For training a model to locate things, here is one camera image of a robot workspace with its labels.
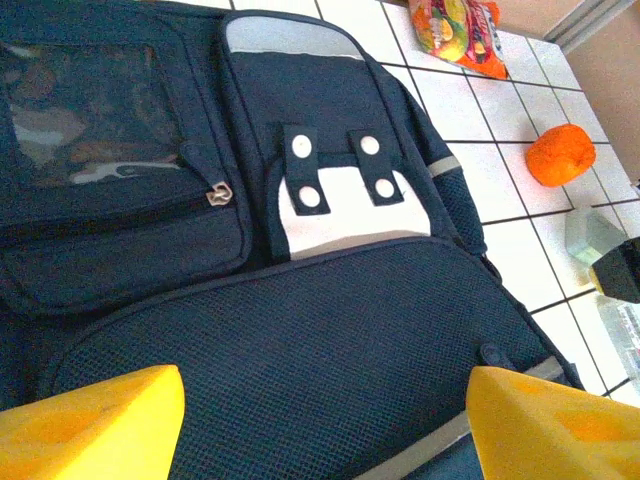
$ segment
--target floor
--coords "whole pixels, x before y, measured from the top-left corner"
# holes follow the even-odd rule
[[[189,0],[323,18],[344,28],[403,82],[462,163],[506,287],[577,365],[587,391],[640,406],[596,309],[585,270],[564,249],[565,213],[591,205],[628,236],[640,236],[640,199],[559,47],[500,32],[511,79],[498,81],[425,54],[404,7],[376,0]],[[549,189],[524,153],[547,129],[583,127],[594,168]]]

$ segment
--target floor tile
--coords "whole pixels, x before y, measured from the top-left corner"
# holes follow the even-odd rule
[[[233,0],[236,10],[273,10],[320,18],[314,0]]]
[[[554,87],[580,88],[569,62],[558,45],[534,40],[533,38],[529,39],[529,43],[551,85]]]
[[[556,272],[565,296],[571,297],[593,288],[588,267],[573,258],[565,248],[565,213],[533,219],[540,240]]]
[[[406,7],[391,5],[390,3],[383,3],[383,6],[387,11],[404,57],[407,59],[407,64],[412,67],[430,68],[444,72],[462,72],[460,67],[456,67],[425,52],[424,47],[418,41]]]
[[[604,207],[596,207],[595,210],[604,218],[609,220],[609,222],[611,222],[611,224],[618,230],[622,232],[624,231],[624,227],[620,223],[620,220],[618,220],[618,216],[616,215],[616,212],[615,210],[613,210],[612,206],[605,205]]]
[[[567,304],[563,303],[536,313],[533,319],[558,347],[560,353],[576,365],[587,392],[602,395],[606,389]]]
[[[593,169],[612,202],[638,198],[611,145],[596,145]]]
[[[499,147],[530,215],[571,208],[571,203],[562,188],[544,187],[529,172],[525,154],[531,144],[503,143],[499,144]]]
[[[640,394],[631,383],[627,383],[613,392],[611,399],[616,402],[631,405],[632,407],[640,408]]]
[[[600,122],[584,93],[558,89],[554,89],[554,92],[571,123],[584,128],[594,142],[608,141],[607,135],[600,126]]]
[[[590,293],[571,300],[569,304],[587,341],[587,346],[591,350],[596,365],[602,374],[605,386],[609,389],[627,378],[627,373],[611,342],[611,338],[609,338],[607,329],[600,319],[597,308],[598,297],[604,299],[598,293]]]
[[[522,83],[516,83],[515,86],[531,116],[538,135],[542,135],[550,128],[567,123],[567,117],[565,117],[551,88]]]
[[[413,81],[411,80],[409,69],[404,67],[392,67],[390,65],[383,65],[383,67],[387,72],[389,72],[391,75],[396,77],[398,80],[402,82],[402,84],[405,87],[407,87],[407,90],[409,90],[409,93],[413,95],[413,98],[416,99],[416,102],[418,102],[418,105],[422,107],[422,100],[420,100],[420,96],[418,95],[416,86],[413,84]]]
[[[498,147],[493,144],[455,143],[449,148],[462,165],[482,222],[526,215]]]
[[[526,142],[538,138],[512,83],[478,77],[469,81],[497,141]]]
[[[527,39],[513,33],[498,32],[504,62],[512,80],[548,85]]]
[[[491,140],[491,132],[462,75],[412,69],[434,126],[445,140]]]
[[[576,208],[609,203],[598,177],[591,168],[567,183],[564,188]]]
[[[484,234],[489,259],[502,274],[504,286],[529,311],[563,299],[529,220],[487,225]]]
[[[613,208],[629,238],[640,237],[640,202],[623,203]]]
[[[324,19],[347,32],[379,62],[404,65],[391,26],[380,2],[372,0],[318,0]]]
[[[201,7],[214,7],[214,8],[231,8],[229,0],[176,0],[180,3],[187,3],[189,5],[200,5]]]

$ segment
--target plastic bag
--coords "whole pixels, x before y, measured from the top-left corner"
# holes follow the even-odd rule
[[[496,24],[500,10],[481,0],[409,0],[411,20],[427,52],[490,77],[506,79]]]

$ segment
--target white snap button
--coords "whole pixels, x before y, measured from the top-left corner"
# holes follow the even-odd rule
[[[291,142],[291,149],[293,154],[298,158],[307,158],[311,155],[311,140],[306,135],[296,135]]]
[[[381,178],[376,182],[376,192],[382,198],[391,198],[393,197],[393,193],[395,192],[395,188],[393,188],[393,183],[391,183],[386,178]]]
[[[360,139],[360,148],[367,155],[375,155],[380,151],[380,144],[374,137],[366,136]]]
[[[320,205],[320,194],[313,187],[302,187],[298,191],[298,197],[300,201],[309,208],[314,208]]]

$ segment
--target navy blue backpack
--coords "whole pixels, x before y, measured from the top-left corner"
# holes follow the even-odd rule
[[[477,478],[474,366],[581,388],[428,116],[339,28],[11,1],[0,42],[0,409],[176,364],[171,478],[445,478],[455,449]]]

